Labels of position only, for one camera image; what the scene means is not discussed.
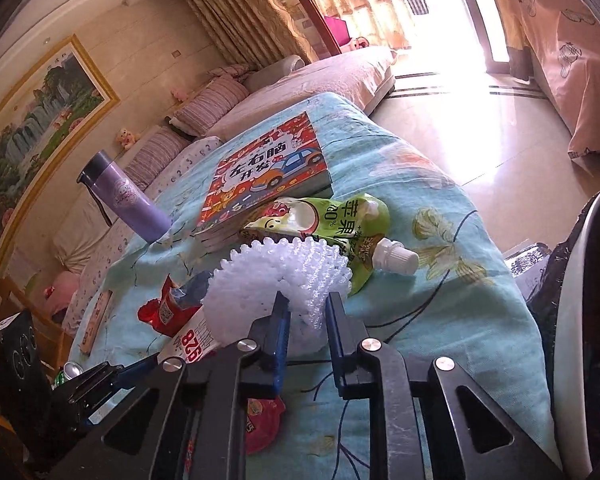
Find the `pink toothbrush package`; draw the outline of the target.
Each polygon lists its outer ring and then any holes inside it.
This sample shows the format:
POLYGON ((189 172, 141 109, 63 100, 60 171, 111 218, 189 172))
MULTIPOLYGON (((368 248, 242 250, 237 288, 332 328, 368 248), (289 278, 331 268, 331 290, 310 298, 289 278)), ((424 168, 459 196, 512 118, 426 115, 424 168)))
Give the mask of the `pink toothbrush package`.
POLYGON ((245 434, 248 455, 259 453, 274 442, 284 411, 286 405, 279 396, 273 400, 248 400, 245 434))

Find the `white foam fruit net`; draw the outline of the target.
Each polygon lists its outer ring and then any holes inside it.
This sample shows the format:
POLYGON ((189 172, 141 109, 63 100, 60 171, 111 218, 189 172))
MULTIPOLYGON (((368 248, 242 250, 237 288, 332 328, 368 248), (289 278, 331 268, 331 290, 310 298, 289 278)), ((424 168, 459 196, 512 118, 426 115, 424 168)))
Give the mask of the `white foam fruit net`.
POLYGON ((331 292, 347 297, 351 278, 348 259, 324 240, 267 237, 233 249, 220 262, 201 304, 213 337, 227 346, 270 315, 281 292, 289 300, 288 356, 296 358, 326 346, 326 298, 331 292))

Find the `red foil wrapper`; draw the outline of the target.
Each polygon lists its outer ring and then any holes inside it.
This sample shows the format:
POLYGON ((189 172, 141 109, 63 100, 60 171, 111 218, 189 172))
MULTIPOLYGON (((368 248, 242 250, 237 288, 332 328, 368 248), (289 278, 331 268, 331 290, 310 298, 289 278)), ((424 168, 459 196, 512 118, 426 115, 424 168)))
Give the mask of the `red foil wrapper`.
POLYGON ((143 304, 137 310, 140 322, 155 332, 172 337, 199 310, 201 299, 194 292, 178 287, 170 275, 161 286, 161 296, 143 304))

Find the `white black trash bin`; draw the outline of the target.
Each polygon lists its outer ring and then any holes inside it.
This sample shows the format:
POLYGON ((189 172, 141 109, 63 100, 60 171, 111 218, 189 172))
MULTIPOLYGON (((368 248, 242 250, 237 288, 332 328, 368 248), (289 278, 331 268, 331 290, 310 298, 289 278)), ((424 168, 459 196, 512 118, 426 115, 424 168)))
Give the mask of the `white black trash bin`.
POLYGON ((550 253, 527 301, 541 331, 569 479, 600 479, 600 192, 550 253))

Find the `crushed green soda can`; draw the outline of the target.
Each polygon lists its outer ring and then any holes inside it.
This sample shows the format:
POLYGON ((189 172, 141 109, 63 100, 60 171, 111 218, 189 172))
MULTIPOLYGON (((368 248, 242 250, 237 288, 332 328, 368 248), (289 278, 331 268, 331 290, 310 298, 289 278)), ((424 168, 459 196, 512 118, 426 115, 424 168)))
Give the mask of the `crushed green soda can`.
POLYGON ((73 361, 67 361, 58 370, 58 373, 53 380, 53 387, 57 388, 57 387, 65 384, 69 380, 73 380, 73 378, 80 376, 82 373, 83 373, 83 367, 79 363, 73 362, 73 361))

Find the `green apple juice pouch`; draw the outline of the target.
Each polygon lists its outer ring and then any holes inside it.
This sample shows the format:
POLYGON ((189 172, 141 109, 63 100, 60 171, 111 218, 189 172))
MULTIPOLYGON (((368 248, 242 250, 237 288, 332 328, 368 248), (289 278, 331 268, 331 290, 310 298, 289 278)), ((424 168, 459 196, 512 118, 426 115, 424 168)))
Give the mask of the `green apple juice pouch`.
POLYGON ((324 240, 348 258, 351 292, 358 292, 376 271, 403 276, 419 267, 416 252, 388 237, 388 206, 363 193, 343 202, 328 198, 279 197, 257 209, 240 234, 247 240, 324 240))

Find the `light blue floral tablecloth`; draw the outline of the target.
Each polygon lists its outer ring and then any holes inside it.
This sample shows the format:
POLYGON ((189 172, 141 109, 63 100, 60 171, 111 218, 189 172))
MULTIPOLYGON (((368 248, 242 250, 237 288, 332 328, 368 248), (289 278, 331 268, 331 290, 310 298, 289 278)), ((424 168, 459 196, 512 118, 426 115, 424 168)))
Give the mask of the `light blue floral tablecloth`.
MULTIPOLYGON (((151 246, 126 234, 114 238, 113 263, 105 278, 105 263, 96 264, 94 277, 104 280, 85 309, 70 358, 85 367, 102 361, 129 364, 158 351, 166 337, 137 318, 137 310, 159 296, 166 276, 178 283, 202 268, 219 269, 228 247, 216 254, 194 240, 193 231, 204 196, 221 159, 256 140, 261 134, 306 112, 326 157, 335 200, 343 202, 364 192, 383 200, 390 214, 389 237, 416 250, 422 266, 414 276, 375 271, 360 292, 346 299, 347 312, 372 328, 381 340, 404 356, 449 356, 460 363, 507 414, 558 460, 550 393, 545 378, 541 336, 512 274, 490 239, 475 206, 462 188, 449 179, 411 144, 366 118, 333 93, 314 96, 265 119, 233 141, 218 148, 170 183, 158 195, 158 205, 170 211, 172 232, 151 246), (79 348, 88 318, 102 290, 111 290, 108 313, 97 331, 91 353, 79 348)), ((244 270, 245 285, 263 292, 266 315, 276 290, 314 292, 327 285, 347 287, 353 278, 344 270, 344 255, 322 242, 288 242, 283 256, 266 268, 244 270)), ((283 429, 270 448, 247 458, 249 479, 329 479, 336 467, 336 430, 344 401, 335 386, 321 386, 315 402, 300 387, 309 388, 330 372, 328 352, 317 347, 317 307, 292 315, 291 328, 309 328, 300 353, 289 354, 294 364, 285 380, 287 411, 283 429)))

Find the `stack of children's books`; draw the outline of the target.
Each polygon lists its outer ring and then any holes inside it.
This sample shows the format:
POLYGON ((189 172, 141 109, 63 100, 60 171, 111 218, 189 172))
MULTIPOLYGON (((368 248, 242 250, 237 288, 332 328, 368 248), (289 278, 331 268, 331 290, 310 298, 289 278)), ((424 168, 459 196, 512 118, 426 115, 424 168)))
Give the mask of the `stack of children's books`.
POLYGON ((332 177, 309 115, 303 112, 216 166, 195 233, 207 235, 277 196, 332 192, 332 177))

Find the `purple thermos bottle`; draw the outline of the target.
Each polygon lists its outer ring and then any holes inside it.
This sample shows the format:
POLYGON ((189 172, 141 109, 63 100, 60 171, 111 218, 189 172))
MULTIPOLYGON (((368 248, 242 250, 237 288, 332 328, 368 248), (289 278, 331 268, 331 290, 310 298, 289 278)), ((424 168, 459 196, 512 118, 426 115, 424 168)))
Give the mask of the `purple thermos bottle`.
POLYGON ((163 237, 172 226, 170 217, 137 187, 105 151, 97 152, 88 161, 76 182, 86 187, 108 226, 112 226, 112 222, 104 205, 148 244, 163 237))

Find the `white cushion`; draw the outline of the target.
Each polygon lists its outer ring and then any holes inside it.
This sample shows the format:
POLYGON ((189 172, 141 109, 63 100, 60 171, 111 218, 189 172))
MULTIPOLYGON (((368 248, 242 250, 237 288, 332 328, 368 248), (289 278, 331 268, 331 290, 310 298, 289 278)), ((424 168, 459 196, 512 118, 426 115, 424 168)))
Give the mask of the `white cushion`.
POLYGON ((53 255, 67 271, 81 274, 109 229, 93 197, 82 192, 52 238, 53 255))

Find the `sofa with floral cover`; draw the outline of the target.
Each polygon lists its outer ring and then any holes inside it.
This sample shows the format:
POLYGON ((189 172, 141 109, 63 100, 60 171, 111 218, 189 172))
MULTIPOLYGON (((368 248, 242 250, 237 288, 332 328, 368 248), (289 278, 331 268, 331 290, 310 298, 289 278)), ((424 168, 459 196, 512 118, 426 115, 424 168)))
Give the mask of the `sofa with floral cover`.
MULTIPOLYGON (((218 77, 230 76, 243 84, 249 91, 248 98, 220 119, 205 136, 195 136, 183 124, 193 140, 143 192, 149 198, 156 198, 225 142, 310 96, 334 92, 370 114, 396 82, 392 66, 397 57, 395 50, 385 46, 365 47, 311 64, 303 62, 298 55, 291 55, 248 75, 245 80, 236 77, 242 72, 238 65, 219 68, 218 77)), ((133 156, 158 127, 152 128, 138 148, 134 148, 133 156)), ((128 226, 118 219, 111 222, 112 226, 82 273, 74 274, 66 269, 61 272, 46 301, 47 310, 60 317, 60 326, 69 336, 76 334, 86 306, 102 284, 106 271, 120 259, 131 239, 128 226)))

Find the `teddy bear plush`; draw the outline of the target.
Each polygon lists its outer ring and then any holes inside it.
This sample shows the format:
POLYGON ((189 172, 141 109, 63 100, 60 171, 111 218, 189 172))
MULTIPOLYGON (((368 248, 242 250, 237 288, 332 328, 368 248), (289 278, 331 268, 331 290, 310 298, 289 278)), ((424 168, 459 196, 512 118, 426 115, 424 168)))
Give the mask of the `teddy bear plush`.
POLYGON ((129 151, 139 140, 140 137, 127 128, 122 128, 116 135, 116 142, 122 152, 129 151))

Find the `framed waterfall painting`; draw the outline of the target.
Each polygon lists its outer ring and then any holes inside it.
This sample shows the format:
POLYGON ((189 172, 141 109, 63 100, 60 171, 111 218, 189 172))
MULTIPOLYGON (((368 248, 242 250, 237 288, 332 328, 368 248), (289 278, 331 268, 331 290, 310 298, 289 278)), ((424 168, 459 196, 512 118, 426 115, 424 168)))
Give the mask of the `framed waterfall painting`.
POLYGON ((0 102, 0 266, 33 202, 120 99, 78 36, 61 40, 0 102))

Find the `left beige curtain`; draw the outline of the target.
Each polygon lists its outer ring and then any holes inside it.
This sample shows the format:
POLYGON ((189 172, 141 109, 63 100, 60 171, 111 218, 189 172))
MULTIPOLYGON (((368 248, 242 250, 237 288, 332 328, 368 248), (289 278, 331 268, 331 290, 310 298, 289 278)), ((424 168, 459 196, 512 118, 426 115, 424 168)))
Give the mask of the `left beige curtain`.
POLYGON ((260 70, 291 55, 306 64, 318 55, 278 0, 186 0, 230 64, 260 70))

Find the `pink heart-patterned cover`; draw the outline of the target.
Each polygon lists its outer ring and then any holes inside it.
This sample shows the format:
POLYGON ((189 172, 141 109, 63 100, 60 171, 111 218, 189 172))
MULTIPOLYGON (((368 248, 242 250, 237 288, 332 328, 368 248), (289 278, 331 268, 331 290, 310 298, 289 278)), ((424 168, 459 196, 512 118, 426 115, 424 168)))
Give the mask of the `pink heart-patterned cover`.
POLYGON ((581 0, 510 4, 571 133, 569 156, 600 152, 600 23, 581 0))

